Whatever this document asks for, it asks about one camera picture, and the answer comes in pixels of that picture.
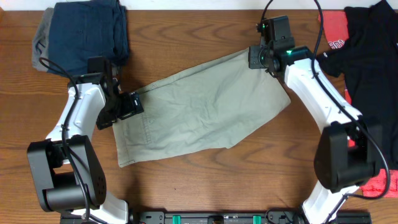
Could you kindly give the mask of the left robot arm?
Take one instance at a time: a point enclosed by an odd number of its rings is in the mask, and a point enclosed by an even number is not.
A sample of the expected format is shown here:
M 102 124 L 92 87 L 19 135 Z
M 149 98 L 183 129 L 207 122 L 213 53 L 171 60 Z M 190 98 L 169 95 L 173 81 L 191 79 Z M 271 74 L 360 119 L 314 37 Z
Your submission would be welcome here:
M 132 223 L 128 203 L 107 190 L 91 140 L 95 128 L 142 113 L 139 94 L 121 92 L 104 57 L 89 58 L 82 75 L 70 75 L 44 57 L 39 62 L 69 79 L 68 101 L 58 123 L 43 141 L 27 149 L 41 209 L 59 213 L 60 223 Z

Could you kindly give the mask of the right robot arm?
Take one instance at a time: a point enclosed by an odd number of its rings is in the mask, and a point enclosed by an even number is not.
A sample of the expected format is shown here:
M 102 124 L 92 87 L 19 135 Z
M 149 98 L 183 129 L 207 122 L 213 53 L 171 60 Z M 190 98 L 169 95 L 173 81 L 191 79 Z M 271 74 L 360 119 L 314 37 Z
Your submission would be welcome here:
M 321 132 L 313 162 L 317 183 L 295 222 L 335 221 L 341 206 L 386 163 L 378 146 L 381 125 L 341 97 L 306 46 L 262 41 L 249 48 L 248 62 L 249 68 L 264 69 L 293 90 Z

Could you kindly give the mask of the khaki green shorts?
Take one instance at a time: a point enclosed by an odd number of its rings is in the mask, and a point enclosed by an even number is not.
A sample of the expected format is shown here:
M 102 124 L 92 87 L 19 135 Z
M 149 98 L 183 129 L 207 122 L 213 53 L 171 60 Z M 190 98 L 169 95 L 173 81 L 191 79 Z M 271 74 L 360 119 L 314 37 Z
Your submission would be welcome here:
M 113 125 L 118 164 L 231 148 L 290 104 L 281 84 L 252 70 L 248 50 L 138 89 L 144 111 Z

